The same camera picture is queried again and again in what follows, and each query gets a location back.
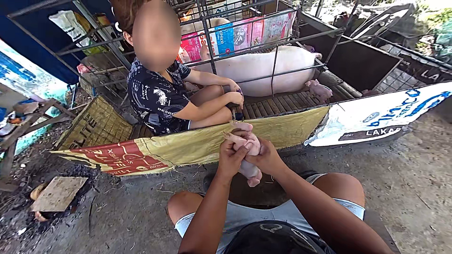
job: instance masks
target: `person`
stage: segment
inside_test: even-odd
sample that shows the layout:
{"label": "person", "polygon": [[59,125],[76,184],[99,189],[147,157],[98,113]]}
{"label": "person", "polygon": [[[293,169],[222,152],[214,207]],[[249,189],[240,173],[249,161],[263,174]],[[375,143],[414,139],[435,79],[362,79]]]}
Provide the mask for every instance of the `person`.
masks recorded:
{"label": "person", "polygon": [[[250,147],[235,152],[225,140],[207,193],[182,191],[171,197],[167,209],[182,236],[179,253],[393,253],[363,222],[364,192],[356,178],[332,173],[303,179],[284,164],[271,142],[259,141],[261,153],[250,156]],[[228,201],[232,177],[244,158],[272,175],[291,200],[268,210]]]}
{"label": "person", "polygon": [[[127,78],[131,106],[156,135],[226,123],[228,103],[243,108],[240,87],[231,79],[191,70],[176,59],[179,20],[162,0],[112,0],[113,13],[136,59]],[[204,86],[188,96],[183,81]],[[225,93],[223,86],[231,92]]]}

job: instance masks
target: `white banner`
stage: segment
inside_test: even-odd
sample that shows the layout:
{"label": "white banner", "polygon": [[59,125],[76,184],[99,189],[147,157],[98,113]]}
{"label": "white banner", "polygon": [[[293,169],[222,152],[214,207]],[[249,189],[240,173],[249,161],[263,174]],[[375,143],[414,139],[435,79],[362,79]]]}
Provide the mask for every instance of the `white banner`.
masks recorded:
{"label": "white banner", "polygon": [[450,95],[452,82],[447,82],[335,104],[323,126],[304,145],[331,146],[384,138]]}

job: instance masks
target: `black patterned shirt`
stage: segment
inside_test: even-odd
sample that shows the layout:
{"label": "black patterned shirt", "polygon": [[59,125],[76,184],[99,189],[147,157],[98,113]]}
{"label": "black patterned shirt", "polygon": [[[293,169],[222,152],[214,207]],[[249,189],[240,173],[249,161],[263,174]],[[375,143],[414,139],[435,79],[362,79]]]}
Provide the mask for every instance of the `black patterned shirt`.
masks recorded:
{"label": "black patterned shirt", "polygon": [[191,70],[174,61],[167,71],[174,83],[160,73],[146,69],[135,58],[127,78],[132,108],[156,135],[188,129],[188,120],[176,118],[173,115],[190,102],[182,80],[190,74]]}

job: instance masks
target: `concrete floor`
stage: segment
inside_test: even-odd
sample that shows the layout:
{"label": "concrete floor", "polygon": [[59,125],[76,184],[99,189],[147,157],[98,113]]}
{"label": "concrete floor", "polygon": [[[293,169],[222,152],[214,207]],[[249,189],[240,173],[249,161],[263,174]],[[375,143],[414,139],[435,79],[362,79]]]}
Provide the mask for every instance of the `concrete floor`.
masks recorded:
{"label": "concrete floor", "polygon": [[[412,132],[395,141],[307,147],[284,161],[297,172],[315,169],[358,178],[366,192],[366,207],[381,214],[402,253],[452,253],[452,131],[451,120],[440,116],[450,111],[450,100],[421,116],[411,124]],[[165,211],[170,192],[202,191],[203,177],[215,166],[126,179],[117,185],[111,184],[113,177],[101,174],[99,193],[87,192],[77,212],[31,241],[29,252],[176,253],[181,238]],[[170,192],[157,191],[156,185],[164,181],[162,190]],[[237,176],[234,182],[240,185],[243,178]],[[245,189],[233,192],[230,199],[266,204],[286,199],[277,184]]]}

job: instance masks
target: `hand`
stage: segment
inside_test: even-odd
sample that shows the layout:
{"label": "hand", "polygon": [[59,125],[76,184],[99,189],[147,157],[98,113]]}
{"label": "hand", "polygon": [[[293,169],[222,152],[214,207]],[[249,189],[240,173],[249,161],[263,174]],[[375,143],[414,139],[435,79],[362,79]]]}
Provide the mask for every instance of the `hand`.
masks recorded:
{"label": "hand", "polygon": [[256,165],[262,172],[276,176],[282,169],[288,169],[279,157],[275,146],[268,140],[258,137],[260,142],[260,153],[256,156],[247,155],[245,160]]}
{"label": "hand", "polygon": [[239,85],[237,85],[237,83],[235,81],[233,81],[232,79],[228,79],[226,84],[231,89],[231,92],[239,92],[243,96],[242,90],[240,89]]}
{"label": "hand", "polygon": [[227,181],[231,181],[232,177],[239,171],[243,158],[253,146],[253,144],[248,143],[234,151],[233,145],[234,142],[230,140],[224,140],[220,145],[220,161],[216,175]]}
{"label": "hand", "polygon": [[239,104],[240,108],[243,109],[243,96],[239,92],[229,92],[226,93],[229,96],[229,101],[235,104]]}

